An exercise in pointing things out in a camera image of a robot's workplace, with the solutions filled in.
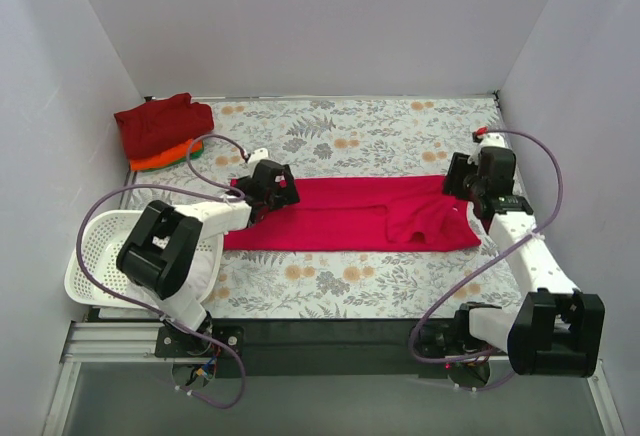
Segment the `pink t shirt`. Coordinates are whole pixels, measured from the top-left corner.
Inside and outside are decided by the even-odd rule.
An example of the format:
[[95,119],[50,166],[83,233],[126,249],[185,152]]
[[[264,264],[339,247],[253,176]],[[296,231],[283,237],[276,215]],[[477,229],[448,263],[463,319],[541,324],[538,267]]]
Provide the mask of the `pink t shirt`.
[[226,250],[451,252],[476,248],[467,203],[442,192],[441,175],[308,178],[300,202],[224,237]]

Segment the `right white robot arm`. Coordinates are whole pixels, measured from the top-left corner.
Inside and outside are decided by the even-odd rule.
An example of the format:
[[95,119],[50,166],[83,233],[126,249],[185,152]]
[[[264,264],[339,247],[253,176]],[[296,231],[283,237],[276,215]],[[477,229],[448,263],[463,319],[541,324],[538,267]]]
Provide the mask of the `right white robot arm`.
[[578,288],[536,233],[532,207],[513,192],[515,169],[516,156],[506,148],[452,157],[444,193],[472,203],[487,235],[505,253],[522,295],[515,312],[462,304],[454,317],[453,343],[469,354],[486,344],[497,348],[519,375],[589,377],[597,365],[604,303]]

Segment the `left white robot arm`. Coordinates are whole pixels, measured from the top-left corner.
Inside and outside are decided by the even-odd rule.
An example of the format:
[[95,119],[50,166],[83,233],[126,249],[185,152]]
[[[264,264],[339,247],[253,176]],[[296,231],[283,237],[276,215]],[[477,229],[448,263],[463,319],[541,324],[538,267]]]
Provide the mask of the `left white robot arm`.
[[250,228],[268,213],[300,202],[289,166],[262,158],[250,168],[250,175],[211,202],[149,203],[116,258],[117,269],[180,328],[178,343],[193,356],[205,354],[213,342],[211,317],[187,285],[199,243]]

